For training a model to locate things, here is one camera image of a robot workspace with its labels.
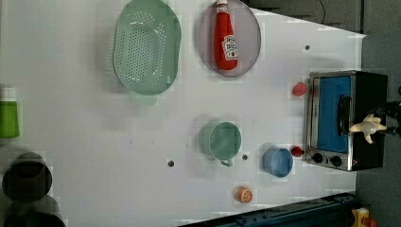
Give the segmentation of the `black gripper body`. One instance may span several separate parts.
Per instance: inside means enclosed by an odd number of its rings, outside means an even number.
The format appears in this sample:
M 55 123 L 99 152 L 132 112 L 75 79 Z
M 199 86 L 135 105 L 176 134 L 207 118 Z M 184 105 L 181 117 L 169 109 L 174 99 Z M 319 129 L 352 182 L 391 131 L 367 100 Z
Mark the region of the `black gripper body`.
M 379 116 L 389 116 L 397 122 L 396 126 L 388 127 L 385 132 L 391 135 L 401 136 L 401 102 L 391 101 L 384 105 L 376 107 L 371 110 L 372 114 L 377 114 Z

